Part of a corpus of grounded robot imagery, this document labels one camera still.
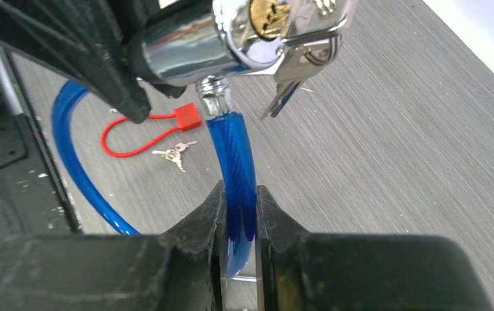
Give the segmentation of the blue cable lock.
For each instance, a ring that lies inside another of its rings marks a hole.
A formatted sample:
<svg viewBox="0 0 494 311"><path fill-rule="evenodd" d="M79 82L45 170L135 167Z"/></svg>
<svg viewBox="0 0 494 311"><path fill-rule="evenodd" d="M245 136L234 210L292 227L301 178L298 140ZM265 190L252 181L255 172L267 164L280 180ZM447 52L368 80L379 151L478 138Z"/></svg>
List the blue cable lock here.
<svg viewBox="0 0 494 311"><path fill-rule="evenodd" d="M181 95L189 85L208 114L207 126L220 163L228 204L227 276L248 261L255 235L256 177L242 115L230 108L227 79L275 73L291 48L343 36L356 1L177 1L140 27L116 17L126 66L135 77ZM56 147L84 197L118 232L136 234L88 178L71 138L71 116L88 89L74 81L53 106Z"/></svg>

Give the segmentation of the red cable lock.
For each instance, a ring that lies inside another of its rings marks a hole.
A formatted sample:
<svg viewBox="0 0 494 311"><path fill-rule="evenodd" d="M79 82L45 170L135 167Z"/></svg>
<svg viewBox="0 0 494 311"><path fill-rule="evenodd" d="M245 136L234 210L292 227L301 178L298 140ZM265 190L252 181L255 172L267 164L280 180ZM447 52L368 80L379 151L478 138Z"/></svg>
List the red cable lock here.
<svg viewBox="0 0 494 311"><path fill-rule="evenodd" d="M153 149L168 136L194 130L202 125L201 114L194 103L174 108L167 114L150 114L148 125L133 129L126 117L111 121L101 132L99 143L109 156L126 158Z"/></svg>

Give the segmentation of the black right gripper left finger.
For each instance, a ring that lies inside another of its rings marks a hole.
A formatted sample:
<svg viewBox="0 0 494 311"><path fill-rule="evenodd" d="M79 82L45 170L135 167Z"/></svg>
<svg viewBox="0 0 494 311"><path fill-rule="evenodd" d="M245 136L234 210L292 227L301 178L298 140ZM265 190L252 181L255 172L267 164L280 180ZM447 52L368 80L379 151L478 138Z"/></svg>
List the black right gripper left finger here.
<svg viewBox="0 0 494 311"><path fill-rule="evenodd" d="M222 310L226 196L159 235L23 235L0 244L0 310Z"/></svg>

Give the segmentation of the red lock keys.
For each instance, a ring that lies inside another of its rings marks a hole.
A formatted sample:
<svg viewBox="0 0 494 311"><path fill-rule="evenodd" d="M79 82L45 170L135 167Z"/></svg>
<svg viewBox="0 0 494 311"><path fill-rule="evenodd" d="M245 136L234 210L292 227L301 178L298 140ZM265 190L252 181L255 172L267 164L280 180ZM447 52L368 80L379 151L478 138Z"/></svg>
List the red lock keys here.
<svg viewBox="0 0 494 311"><path fill-rule="evenodd" d="M185 169L182 164L182 152L186 151L190 146L196 144L198 141L191 141L189 143L177 143L172 146L170 149L165 151L161 150L152 150L152 154L159 155L166 160L169 160L176 164L181 172L185 172Z"/></svg>

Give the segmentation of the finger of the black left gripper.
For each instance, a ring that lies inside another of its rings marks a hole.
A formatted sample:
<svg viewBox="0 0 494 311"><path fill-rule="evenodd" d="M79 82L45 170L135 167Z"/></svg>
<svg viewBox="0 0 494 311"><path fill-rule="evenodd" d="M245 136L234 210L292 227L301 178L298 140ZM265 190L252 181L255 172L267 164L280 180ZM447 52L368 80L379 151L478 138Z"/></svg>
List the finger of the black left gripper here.
<svg viewBox="0 0 494 311"><path fill-rule="evenodd" d="M0 45L92 91L132 122L151 110L107 1L0 1Z"/></svg>

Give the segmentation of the blue lock key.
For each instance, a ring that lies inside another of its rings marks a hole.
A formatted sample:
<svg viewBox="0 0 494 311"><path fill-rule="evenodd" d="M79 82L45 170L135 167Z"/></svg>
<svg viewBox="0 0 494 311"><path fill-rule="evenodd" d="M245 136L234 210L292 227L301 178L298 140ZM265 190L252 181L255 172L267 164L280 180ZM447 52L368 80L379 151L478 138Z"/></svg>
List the blue lock key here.
<svg viewBox="0 0 494 311"><path fill-rule="evenodd" d="M342 46L342 36L291 48L274 73L276 95L261 118L277 117L297 89L332 63Z"/></svg>

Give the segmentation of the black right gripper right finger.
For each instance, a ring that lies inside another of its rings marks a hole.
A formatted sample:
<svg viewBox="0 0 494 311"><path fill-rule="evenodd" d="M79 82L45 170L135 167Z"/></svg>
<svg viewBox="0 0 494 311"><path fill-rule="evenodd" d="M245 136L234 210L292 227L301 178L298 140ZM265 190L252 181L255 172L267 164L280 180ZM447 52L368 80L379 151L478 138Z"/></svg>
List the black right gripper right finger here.
<svg viewBox="0 0 494 311"><path fill-rule="evenodd" d="M491 310L468 256L432 235L312 233L257 189L260 310Z"/></svg>

